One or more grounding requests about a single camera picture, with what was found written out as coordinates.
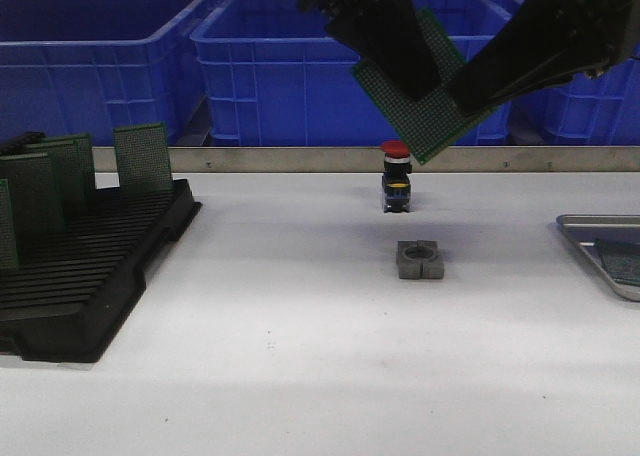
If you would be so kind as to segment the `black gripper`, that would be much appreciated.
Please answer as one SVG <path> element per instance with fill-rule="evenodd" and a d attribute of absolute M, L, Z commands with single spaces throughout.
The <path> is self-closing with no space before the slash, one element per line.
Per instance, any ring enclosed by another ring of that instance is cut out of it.
<path fill-rule="evenodd" d="M 297 0 L 297 8 L 328 17 L 327 33 L 374 63 L 410 99 L 440 84 L 412 0 Z"/>
<path fill-rule="evenodd" d="M 446 90 L 471 116 L 576 73 L 597 78 L 638 43 L 639 0 L 524 0 Z"/>

